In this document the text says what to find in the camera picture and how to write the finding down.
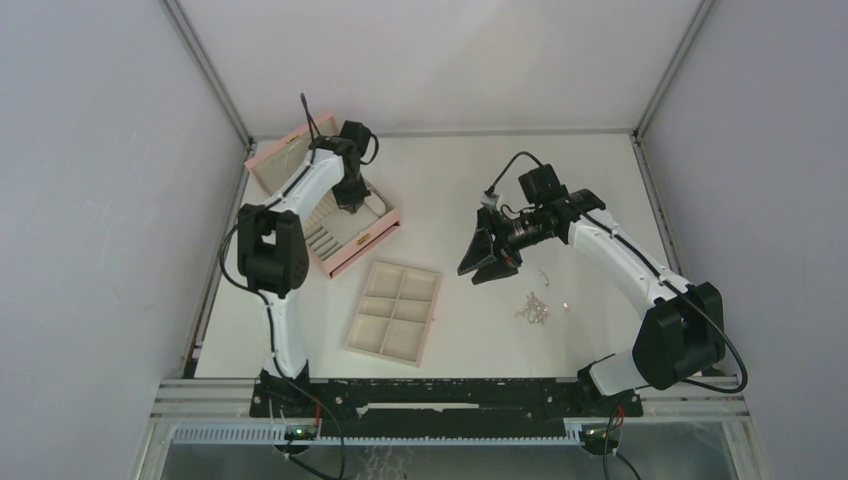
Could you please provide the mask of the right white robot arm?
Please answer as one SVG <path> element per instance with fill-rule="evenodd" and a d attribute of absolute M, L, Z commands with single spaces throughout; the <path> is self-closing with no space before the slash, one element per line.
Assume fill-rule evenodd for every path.
<path fill-rule="evenodd" d="M 458 275 L 473 284 L 518 273 L 522 250 L 549 239 L 589 259 L 625 295 L 641 319 L 633 346 L 578 373 L 579 406 L 605 415 L 618 394 L 640 387 L 666 390 L 723 360 L 723 303 L 710 283 L 695 285 L 646 253 L 620 228 L 592 191 L 569 191 L 550 164 L 519 176 L 528 207 L 506 215 L 493 187 L 485 190 Z"/>

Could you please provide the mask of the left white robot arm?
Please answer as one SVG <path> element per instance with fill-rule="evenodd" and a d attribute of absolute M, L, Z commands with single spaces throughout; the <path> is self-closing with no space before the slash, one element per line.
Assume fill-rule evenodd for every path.
<path fill-rule="evenodd" d="M 327 195 L 332 195 L 345 218 L 353 218 L 371 196 L 361 167 L 362 156 L 376 136 L 364 124 L 346 121 L 337 135 L 319 133 L 307 125 L 309 142 L 282 185 L 261 204 L 239 210 L 237 268 L 246 289 L 267 303 L 271 360 L 265 369 L 288 378 L 274 392 L 274 404 L 290 417 L 311 407 L 311 388 L 296 380 L 307 366 L 297 319 L 297 290 L 309 270 L 309 252 L 303 222 Z"/>

